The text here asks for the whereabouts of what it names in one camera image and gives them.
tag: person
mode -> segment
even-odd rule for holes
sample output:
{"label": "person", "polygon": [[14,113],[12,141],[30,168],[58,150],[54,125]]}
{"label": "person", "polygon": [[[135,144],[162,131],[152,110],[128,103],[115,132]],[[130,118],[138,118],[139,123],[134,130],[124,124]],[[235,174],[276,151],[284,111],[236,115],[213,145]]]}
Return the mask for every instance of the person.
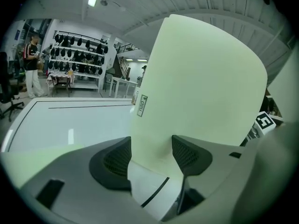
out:
{"label": "person", "polygon": [[48,64],[49,64],[49,60],[50,60],[50,52],[52,49],[52,45],[48,46],[47,48],[45,48],[43,50],[43,55],[44,55],[44,59],[45,59],[45,65],[43,66],[43,73],[46,74],[47,69],[48,69]]}
{"label": "person", "polygon": [[35,88],[38,97],[46,96],[47,94],[41,88],[41,84],[37,75],[37,62],[39,59],[39,52],[37,51],[37,43],[39,41],[39,35],[35,34],[31,37],[31,42],[25,46],[23,52],[24,69],[26,75],[26,87],[28,95],[31,99],[35,98],[35,94],[32,89],[32,85]]}
{"label": "person", "polygon": [[143,69],[143,73],[142,73],[142,78],[144,77],[144,73],[145,73],[145,70],[146,70],[146,65],[142,67]]}

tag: railing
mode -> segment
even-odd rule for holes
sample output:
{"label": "railing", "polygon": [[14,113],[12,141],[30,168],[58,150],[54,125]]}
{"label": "railing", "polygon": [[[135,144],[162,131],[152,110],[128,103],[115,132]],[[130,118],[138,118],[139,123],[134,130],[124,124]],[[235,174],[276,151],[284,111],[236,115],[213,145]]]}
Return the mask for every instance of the railing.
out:
{"label": "railing", "polygon": [[119,47],[117,50],[117,53],[122,53],[122,52],[126,52],[126,51],[132,51],[132,50],[139,50],[138,47],[132,45],[132,44],[128,44],[122,47]]}
{"label": "railing", "polygon": [[86,36],[86,35],[82,35],[82,34],[78,34],[78,33],[73,33],[73,32],[57,31],[57,30],[54,31],[53,39],[55,38],[57,33],[63,33],[64,35],[69,35],[69,36],[74,36],[74,35],[75,36],[80,36],[81,38],[86,39],[86,40],[91,39],[91,40],[93,40],[95,42],[98,42],[98,43],[108,44],[107,42],[105,42],[103,40],[99,40],[99,39],[96,39],[96,38],[93,38],[93,37],[90,37],[90,36]]}
{"label": "railing", "polygon": [[122,76],[123,76],[124,78],[126,78],[126,76],[127,76],[127,72],[128,72],[128,68],[127,68],[127,65],[126,65],[126,63],[125,63],[123,57],[122,57],[121,60],[120,60],[120,67],[121,67],[121,73],[122,73]]}

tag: box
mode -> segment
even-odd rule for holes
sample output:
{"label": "box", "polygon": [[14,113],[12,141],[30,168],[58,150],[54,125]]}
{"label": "box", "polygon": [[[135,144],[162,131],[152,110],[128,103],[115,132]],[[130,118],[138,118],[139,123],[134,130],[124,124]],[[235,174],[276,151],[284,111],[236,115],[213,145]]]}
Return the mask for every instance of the box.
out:
{"label": "box", "polygon": [[258,113],[253,127],[257,129],[259,137],[263,137],[266,133],[275,129],[276,124],[265,111],[262,111]]}

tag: office chair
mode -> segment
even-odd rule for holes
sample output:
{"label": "office chair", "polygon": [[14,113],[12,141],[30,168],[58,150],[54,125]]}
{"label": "office chair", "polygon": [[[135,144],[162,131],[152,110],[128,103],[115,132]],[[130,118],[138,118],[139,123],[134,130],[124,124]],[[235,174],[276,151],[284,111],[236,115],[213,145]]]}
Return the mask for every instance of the office chair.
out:
{"label": "office chair", "polygon": [[22,110],[23,108],[19,107],[19,105],[24,106],[24,102],[20,102],[17,104],[13,103],[13,99],[15,95],[19,94],[19,77],[17,77],[18,83],[17,88],[11,87],[7,72],[7,54],[5,52],[0,52],[0,83],[2,87],[2,93],[0,94],[0,102],[6,104],[8,102],[11,103],[11,106],[2,113],[2,116],[9,112],[9,122],[11,122],[11,114],[14,110]]}

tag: white cylindrical object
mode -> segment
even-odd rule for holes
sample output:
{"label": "white cylindrical object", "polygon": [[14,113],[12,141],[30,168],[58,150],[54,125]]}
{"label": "white cylindrical object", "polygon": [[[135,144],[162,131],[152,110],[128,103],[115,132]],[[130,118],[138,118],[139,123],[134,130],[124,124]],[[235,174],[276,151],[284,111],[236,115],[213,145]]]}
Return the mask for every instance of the white cylindrical object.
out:
{"label": "white cylindrical object", "polygon": [[263,63],[242,42],[200,20],[171,15],[161,26],[137,98],[132,160],[181,179],[171,136],[240,145],[266,84]]}

